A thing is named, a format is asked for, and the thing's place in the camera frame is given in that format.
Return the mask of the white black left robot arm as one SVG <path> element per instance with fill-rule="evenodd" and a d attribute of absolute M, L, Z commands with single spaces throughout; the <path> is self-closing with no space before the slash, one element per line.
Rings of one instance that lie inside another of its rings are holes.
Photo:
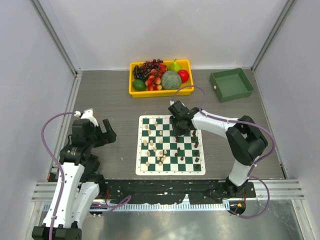
<path fill-rule="evenodd" d="M 99 158 L 91 153 L 93 148 L 103 147 L 116 141 L 108 119 L 102 132 L 94 117 L 75 120 L 70 142 L 59 153 L 58 180 L 50 208 L 40 226 L 35 226 L 34 240 L 80 240 L 82 225 L 94 199 L 102 199 L 107 184 L 97 174 Z"/>

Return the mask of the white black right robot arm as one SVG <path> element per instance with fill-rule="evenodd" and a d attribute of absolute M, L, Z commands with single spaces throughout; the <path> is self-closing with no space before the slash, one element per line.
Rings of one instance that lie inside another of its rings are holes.
<path fill-rule="evenodd" d="M 228 197 L 238 197 L 244 192 L 254 161 L 268 146 L 261 130 L 254 126 L 251 117 L 226 118 L 210 114 L 198 107 L 188 109 L 182 102 L 171 101 L 172 129 L 175 136 L 195 131 L 206 131 L 227 139 L 235 158 L 232 170 L 225 181 Z"/>

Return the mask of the green white chess mat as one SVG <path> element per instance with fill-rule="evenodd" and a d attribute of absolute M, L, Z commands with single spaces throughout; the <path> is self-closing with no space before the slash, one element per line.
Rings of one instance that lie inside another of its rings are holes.
<path fill-rule="evenodd" d="M 202 132 L 176 136 L 169 115 L 141 115 L 135 173 L 138 176 L 203 176 L 206 173 Z"/>

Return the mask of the green melon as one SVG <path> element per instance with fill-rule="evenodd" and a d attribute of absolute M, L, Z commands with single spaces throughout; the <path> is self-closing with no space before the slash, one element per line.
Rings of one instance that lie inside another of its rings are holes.
<path fill-rule="evenodd" d="M 175 71 L 166 71 L 161 77 L 161 85 L 164 90 L 179 89 L 182 84 L 180 75 Z"/>

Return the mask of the red apple in tray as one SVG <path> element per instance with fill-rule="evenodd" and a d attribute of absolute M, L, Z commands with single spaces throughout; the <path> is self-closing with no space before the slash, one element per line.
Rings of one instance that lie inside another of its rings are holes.
<path fill-rule="evenodd" d="M 185 70 L 185 69 L 181 69 L 180 71 L 178 71 L 178 74 L 179 74 L 179 76 L 181 78 L 181 83 L 182 84 L 186 83 L 190 78 L 189 72 L 187 70 Z"/>

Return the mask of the red cherries cluster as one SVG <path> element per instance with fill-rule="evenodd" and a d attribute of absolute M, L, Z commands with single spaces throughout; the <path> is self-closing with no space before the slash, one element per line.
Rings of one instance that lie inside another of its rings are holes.
<path fill-rule="evenodd" d="M 158 68 L 152 69 L 145 81 L 147 91 L 161 91 L 162 87 L 162 76 L 168 70 L 167 66 L 161 63 Z"/>

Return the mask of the green pear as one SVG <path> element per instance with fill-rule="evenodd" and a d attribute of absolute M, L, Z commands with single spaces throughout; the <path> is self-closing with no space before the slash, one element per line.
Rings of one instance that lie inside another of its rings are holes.
<path fill-rule="evenodd" d="M 172 61 L 169 69 L 170 69 L 170 71 L 178 73 L 182 69 L 182 66 L 179 64 L 177 59 L 175 59 Z"/>

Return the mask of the yellow plastic fruit tray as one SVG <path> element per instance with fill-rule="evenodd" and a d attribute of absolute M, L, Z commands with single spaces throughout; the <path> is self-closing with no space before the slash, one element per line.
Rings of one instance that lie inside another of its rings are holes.
<path fill-rule="evenodd" d="M 185 87 L 187 85 L 193 85 L 194 81 L 193 81 L 190 61 L 188 59 L 178 59 L 177 62 L 182 66 L 182 69 L 188 71 L 188 73 L 189 73 L 188 81 L 185 83 L 182 83 L 180 87 Z M 133 70 L 136 65 L 141 66 L 142 64 L 143 64 L 142 61 L 132 62 L 130 64 L 128 92 L 133 98 L 169 97 L 169 96 L 173 96 L 176 93 L 176 91 L 177 91 L 176 89 L 173 89 L 173 90 L 154 90 L 154 91 L 148 91 L 148 89 L 146 89 L 145 91 L 135 90 L 133 88 L 133 82 L 135 80 Z"/>

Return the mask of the green lime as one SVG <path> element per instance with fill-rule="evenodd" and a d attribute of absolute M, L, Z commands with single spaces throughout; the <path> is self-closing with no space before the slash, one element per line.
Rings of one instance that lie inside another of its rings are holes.
<path fill-rule="evenodd" d="M 145 91 L 146 90 L 146 84 L 143 80 L 140 80 L 140 79 L 135 79 L 133 82 L 132 82 L 132 87 L 138 91 L 138 92 L 141 92 L 141 91 Z"/>

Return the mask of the green square box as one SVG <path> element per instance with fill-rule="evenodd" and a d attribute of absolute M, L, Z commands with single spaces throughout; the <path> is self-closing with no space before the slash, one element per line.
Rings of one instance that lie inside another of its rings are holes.
<path fill-rule="evenodd" d="M 213 72 L 209 82 L 220 103 L 247 98 L 254 91 L 242 68 Z"/>

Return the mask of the dark purple grape bunch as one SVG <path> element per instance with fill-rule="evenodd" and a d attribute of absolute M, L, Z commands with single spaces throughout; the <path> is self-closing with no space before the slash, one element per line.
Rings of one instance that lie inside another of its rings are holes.
<path fill-rule="evenodd" d="M 157 70 L 167 66 L 160 59 L 153 59 L 152 61 L 145 61 L 143 63 L 134 64 L 131 71 L 135 80 L 146 81 L 151 74 L 155 74 Z"/>

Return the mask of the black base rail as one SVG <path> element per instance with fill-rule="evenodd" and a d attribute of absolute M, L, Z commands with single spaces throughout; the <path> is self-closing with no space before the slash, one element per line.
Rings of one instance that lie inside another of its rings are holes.
<path fill-rule="evenodd" d="M 216 179 L 178 179 L 178 180 L 119 180 L 105 181 L 99 196 L 117 204 L 131 196 L 130 204 L 181 204 L 185 197 L 192 205 L 215 204 L 223 200 L 255 198 L 256 191 L 252 182 L 241 187 L 233 187 L 224 180 Z"/>

